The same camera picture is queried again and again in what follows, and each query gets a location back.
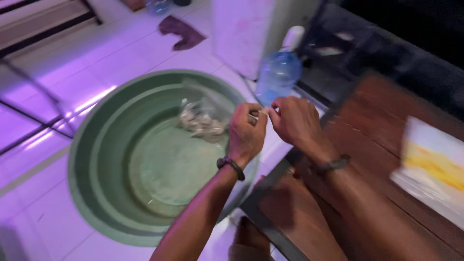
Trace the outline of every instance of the green plastic basin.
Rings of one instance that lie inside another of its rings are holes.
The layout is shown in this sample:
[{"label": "green plastic basin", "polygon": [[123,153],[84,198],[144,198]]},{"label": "green plastic basin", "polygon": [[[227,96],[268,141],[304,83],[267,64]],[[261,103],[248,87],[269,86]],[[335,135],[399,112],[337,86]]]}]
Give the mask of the green plastic basin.
[{"label": "green plastic basin", "polygon": [[[226,154],[227,137],[209,144],[172,124],[188,91],[181,84],[185,78],[233,108],[246,102],[226,82],[202,72],[154,72],[108,94],[76,133],[68,164],[72,198],[84,219],[113,240],[156,247]],[[246,180],[237,182],[218,222],[242,201],[258,162],[257,157],[246,167]]]}]

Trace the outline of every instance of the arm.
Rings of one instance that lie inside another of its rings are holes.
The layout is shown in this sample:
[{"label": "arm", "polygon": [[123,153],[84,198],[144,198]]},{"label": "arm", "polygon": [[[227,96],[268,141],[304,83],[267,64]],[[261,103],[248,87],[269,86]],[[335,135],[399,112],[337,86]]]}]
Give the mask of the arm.
[{"label": "arm", "polygon": [[[315,164],[340,158],[339,152],[323,135],[319,114],[314,105],[296,97],[278,98],[270,110],[274,129],[286,142],[293,144]],[[348,207],[342,213],[349,226],[362,235],[361,240],[375,248],[375,254],[389,260],[438,260],[434,250],[411,227],[392,204],[371,188],[353,166],[327,173],[325,182]]]},{"label": "arm", "polygon": [[[229,157],[242,169],[264,145],[267,112],[260,109],[258,104],[241,104],[229,123]],[[222,167],[176,218],[150,260],[197,260],[236,181],[235,170]]]}]

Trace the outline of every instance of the hand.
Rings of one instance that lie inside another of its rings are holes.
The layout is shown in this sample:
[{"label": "hand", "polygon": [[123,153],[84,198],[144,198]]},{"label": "hand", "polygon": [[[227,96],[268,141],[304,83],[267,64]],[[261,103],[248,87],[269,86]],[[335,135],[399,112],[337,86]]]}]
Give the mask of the hand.
[{"label": "hand", "polygon": [[316,163],[338,158],[338,152],[328,141],[319,124],[319,113],[305,98],[279,97],[269,109],[274,130],[279,137],[304,152]]},{"label": "hand", "polygon": [[266,124],[267,110],[258,104],[244,103],[235,109],[229,123],[229,158],[241,168],[262,150]]}]

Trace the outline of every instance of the water bottle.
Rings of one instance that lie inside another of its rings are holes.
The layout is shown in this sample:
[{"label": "water bottle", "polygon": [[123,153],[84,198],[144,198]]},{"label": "water bottle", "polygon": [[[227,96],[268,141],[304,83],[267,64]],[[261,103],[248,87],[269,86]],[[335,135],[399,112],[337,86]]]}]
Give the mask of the water bottle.
[{"label": "water bottle", "polygon": [[149,13],[162,15],[169,9],[169,0],[146,0],[145,7]]},{"label": "water bottle", "polygon": [[302,65],[293,50],[298,47],[303,34],[303,26],[290,28],[282,48],[261,61],[255,93],[261,105],[270,106],[277,97],[288,96],[301,77]]}]

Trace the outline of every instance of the black bracelet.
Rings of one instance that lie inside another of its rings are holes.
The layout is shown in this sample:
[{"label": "black bracelet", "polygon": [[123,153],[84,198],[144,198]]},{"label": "black bracelet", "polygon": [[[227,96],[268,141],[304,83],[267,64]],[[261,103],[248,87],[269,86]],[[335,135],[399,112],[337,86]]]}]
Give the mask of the black bracelet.
[{"label": "black bracelet", "polygon": [[218,169],[224,167],[226,164],[229,164],[234,168],[234,170],[237,172],[238,180],[245,180],[245,174],[243,174],[243,170],[229,157],[225,156],[224,158],[219,158],[216,162],[216,166],[218,167]]},{"label": "black bracelet", "polygon": [[340,156],[339,160],[332,161],[330,163],[326,163],[320,167],[317,167],[316,174],[320,176],[324,176],[328,171],[341,169],[345,167],[346,165],[348,165],[350,159],[351,159],[350,155],[343,154]]}]

